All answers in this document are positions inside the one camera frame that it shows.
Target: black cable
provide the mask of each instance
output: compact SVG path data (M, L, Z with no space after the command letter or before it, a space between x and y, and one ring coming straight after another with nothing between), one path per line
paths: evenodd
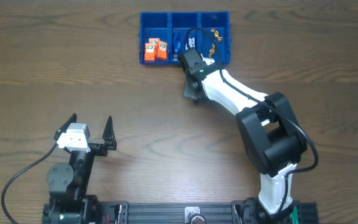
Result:
M9 188L9 186L13 183L13 181L18 178L20 175L22 175L25 171L33 168L33 166L37 165L38 163L42 162L44 159L46 159L49 155L51 155L51 153L53 152L53 150L55 150L57 146L57 143L55 143L52 148L50 149L50 151L48 153L46 153L46 155L43 156L43 158L31 163L29 166L27 166L26 168L22 169L20 172L18 172L16 175L14 175L5 185L4 190L2 191L2 195L1 195L1 205L2 205L2 209L4 210L5 215L7 216L7 218L13 223L13 224L18 224L15 219L12 218L11 214L9 214L9 212L6 209L6 205L5 205L5 195L6 195L6 191Z
M193 27L191 29L189 29L186 33L186 44L188 45L188 36L189 36L189 33L192 31L192 30L200 30L202 33L206 34L211 40L212 40L212 43L215 45L215 50L216 50L216 53L218 54L218 59L219 59L219 73L221 75L221 78L223 80L224 83L226 83L227 85L229 85L231 88L233 88L234 90L238 91L239 93L241 93L242 95L244 95L245 97L247 97L248 99L258 103L259 105L262 105L264 106L265 108L269 109L273 114L275 114L276 116L278 116L279 118L281 119L284 119L285 121L288 121L294 128L296 128L296 130L302 135L305 137L306 139L306 142L309 144L310 146L310 149L314 155L314 162L311 166L309 167L305 167L305 168L302 168L302 169L297 169L297 170L291 170L291 171L288 171L285 175L284 175L284 179L285 179L285 192L284 192L284 197L282 199L282 202L280 204L280 207L278 209L278 212L281 211L281 209L283 208L285 202L287 201L287 194L288 194L288 176L290 174L294 174L294 173L300 173L300 172L307 172L309 170L312 170L314 169L317 164L318 164L318 153L317 153L317 149L316 149L316 146L313 144L313 141L311 140L311 138L305 133L305 131L303 129L301 129L298 125L296 125L294 122L290 121L287 117L285 116L282 116L275 108L273 108L272 106L269 106L267 104L265 104L264 102L254 98L253 96L247 94L247 93L244 93L243 91L241 91L240 89L238 89L237 87L235 87L234 85L232 85L231 83L229 83L225 77L223 76L223 72L222 72L222 55L221 55L221 52L219 50L219 47L215 41L215 38L207 31L205 31L204 29L202 28L199 28L199 27Z

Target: blue bin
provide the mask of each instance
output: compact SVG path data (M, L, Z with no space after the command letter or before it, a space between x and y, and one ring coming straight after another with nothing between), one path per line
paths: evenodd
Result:
M219 31L223 37L222 42L218 42L218 47L222 54L223 64L230 62L231 36L230 36L230 17L229 12L141 12L139 29L139 60L143 65L178 65L177 59L173 58L174 45L173 36L179 33L180 53L185 51L185 37L187 30L192 27L201 27L210 32L212 27ZM193 30L192 34L196 37L197 51L207 57L212 47L212 41L207 35L200 31ZM168 59L162 61L156 59L154 62L144 61L144 44L149 42L149 38L159 38L168 44ZM213 56L218 61L218 54Z

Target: wood grain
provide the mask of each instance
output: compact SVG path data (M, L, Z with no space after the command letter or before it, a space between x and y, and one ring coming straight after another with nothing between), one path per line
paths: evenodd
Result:
M0 1L0 196L43 156L73 113L101 142L109 115L118 150L94 163L89 194L129 202L230 202L255 197L231 114L183 97L183 72L139 64L140 11L230 10L230 73L281 91L320 154L293 197L318 203L321 223L358 222L358 1ZM7 206L40 223L55 151L17 179ZM312 163L310 151L300 166ZM0 205L0 223L8 223Z

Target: robotic arm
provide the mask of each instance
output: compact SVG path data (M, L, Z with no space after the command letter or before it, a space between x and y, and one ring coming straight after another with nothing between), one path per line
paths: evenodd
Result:
M298 125L288 100L281 93L268 96L241 84L213 59L204 58L192 48L179 56L186 73L185 96L194 100L213 100L235 115L243 143L255 168L260 172L261 190L257 200L257 218L261 223L283 219L293 210L291 198L292 174L285 187L284 175L296 169L306 151L306 140L296 129L272 113L267 107L248 99L238 90L272 106ZM264 126L279 122L279 127L266 133Z

